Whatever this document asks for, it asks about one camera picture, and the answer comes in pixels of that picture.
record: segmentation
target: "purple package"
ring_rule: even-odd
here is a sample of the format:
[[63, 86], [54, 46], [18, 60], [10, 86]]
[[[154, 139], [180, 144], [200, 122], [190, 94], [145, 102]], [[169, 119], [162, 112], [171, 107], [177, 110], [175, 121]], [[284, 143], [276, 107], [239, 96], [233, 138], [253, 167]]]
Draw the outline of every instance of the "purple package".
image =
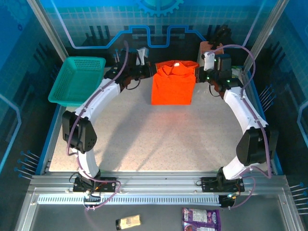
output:
[[219, 210], [183, 208], [184, 231], [221, 231]]

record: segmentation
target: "plastic basket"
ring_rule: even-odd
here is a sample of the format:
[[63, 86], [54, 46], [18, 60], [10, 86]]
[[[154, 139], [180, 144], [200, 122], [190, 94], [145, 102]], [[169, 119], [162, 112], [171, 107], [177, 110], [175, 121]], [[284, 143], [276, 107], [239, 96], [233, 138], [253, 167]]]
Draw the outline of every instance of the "plastic basket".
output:
[[104, 58], [66, 58], [48, 100], [65, 107], [79, 107], [102, 81], [105, 63]]

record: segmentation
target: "speckled surface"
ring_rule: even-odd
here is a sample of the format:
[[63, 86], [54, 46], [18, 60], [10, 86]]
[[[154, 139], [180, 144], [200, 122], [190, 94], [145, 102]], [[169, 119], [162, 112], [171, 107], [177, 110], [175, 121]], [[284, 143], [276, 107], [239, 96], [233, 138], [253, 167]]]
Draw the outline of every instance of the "speckled surface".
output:
[[[101, 170], [211, 171], [235, 157], [241, 127], [229, 106], [210, 95], [207, 83], [196, 84], [189, 106], [152, 106], [151, 88], [152, 79], [144, 79], [135, 90], [123, 91], [96, 121]], [[50, 171], [77, 170], [65, 147], [60, 131]]]

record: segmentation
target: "orange cloth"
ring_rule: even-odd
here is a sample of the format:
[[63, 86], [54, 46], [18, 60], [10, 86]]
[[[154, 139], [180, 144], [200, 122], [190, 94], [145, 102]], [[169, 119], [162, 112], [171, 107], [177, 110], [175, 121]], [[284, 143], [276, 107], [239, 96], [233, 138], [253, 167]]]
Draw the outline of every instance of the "orange cloth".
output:
[[193, 61], [167, 61], [156, 64], [153, 76], [152, 105], [189, 105], [196, 83]]

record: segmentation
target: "gear graphic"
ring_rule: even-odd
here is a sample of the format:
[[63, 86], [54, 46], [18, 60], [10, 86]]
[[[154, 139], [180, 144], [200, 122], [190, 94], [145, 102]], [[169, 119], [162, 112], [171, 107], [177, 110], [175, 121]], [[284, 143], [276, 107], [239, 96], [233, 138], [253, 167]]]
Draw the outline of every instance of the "gear graphic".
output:
[[22, 24], [28, 16], [29, 8], [26, 0], [0, 0], [0, 6], [3, 5], [19, 24]]
[[184, 0], [136, 0], [136, 3], [150, 16], [156, 14], [157, 17], [160, 17], [161, 15], [167, 16], [167, 13], [173, 13], [173, 10], [178, 9]]

